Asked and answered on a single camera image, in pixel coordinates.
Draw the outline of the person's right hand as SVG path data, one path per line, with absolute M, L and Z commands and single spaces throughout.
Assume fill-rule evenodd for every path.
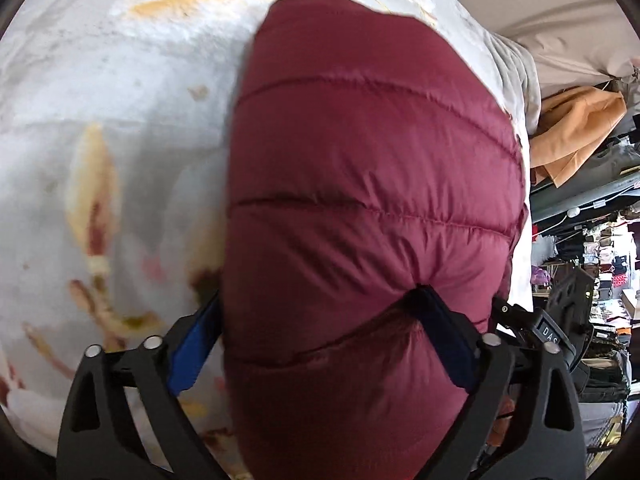
M 515 402 L 510 396 L 502 398 L 500 410 L 492 424 L 486 443 L 490 446 L 500 446 L 508 431 L 513 413 L 515 410 Z

